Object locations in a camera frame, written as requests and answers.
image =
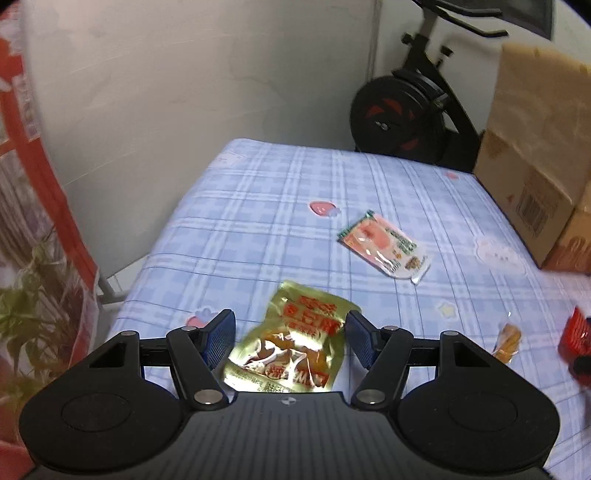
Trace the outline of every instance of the blue gripper pad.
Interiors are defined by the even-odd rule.
[[[222,361],[230,348],[234,347],[236,336],[236,317],[234,312],[225,309],[201,329],[205,335],[205,348],[201,353],[207,366],[213,370]]]
[[[345,338],[364,368],[368,370],[379,355],[379,329],[356,310],[345,319]]]

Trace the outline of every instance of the metal screw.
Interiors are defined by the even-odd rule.
[[[362,390],[357,394],[357,400],[362,403],[367,403],[368,405],[375,405],[376,403],[382,403],[386,400],[386,394],[381,390],[373,390],[368,388],[367,390]]]
[[[206,389],[196,392],[193,398],[203,405],[214,405],[223,399],[223,394],[219,390]]]

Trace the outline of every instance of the plastic wrapper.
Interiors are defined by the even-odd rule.
[[[421,245],[371,210],[341,231],[339,241],[386,275],[410,278],[415,285],[431,265]]]
[[[224,368],[238,391],[329,391],[345,354],[345,317],[360,308],[292,281],[277,290],[261,325],[239,342]]]
[[[499,336],[496,338],[496,344],[492,355],[505,365],[508,364],[513,356],[519,351],[520,340],[521,330],[511,323],[506,323],[499,332]]]

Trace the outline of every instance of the mattress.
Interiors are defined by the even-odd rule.
[[[372,209],[423,244],[421,282],[385,276],[336,242]],[[505,216],[470,174],[378,155],[234,140],[187,192],[149,254],[111,335],[161,337],[224,308],[240,340],[263,319],[282,280],[359,305],[377,327],[438,338],[458,330],[491,351],[499,328],[523,337],[510,363],[556,404],[560,435],[547,467],[588,479],[591,446],[582,391],[556,346],[575,304],[591,312],[591,280],[540,271]],[[334,390],[349,398],[365,375],[347,351]],[[413,368],[407,390],[433,379]],[[148,380],[173,389],[164,368]]]

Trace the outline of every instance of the pink snack package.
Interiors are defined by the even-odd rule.
[[[424,248],[371,210],[361,220],[341,231],[339,242],[386,275],[410,278],[415,285],[431,265]]]

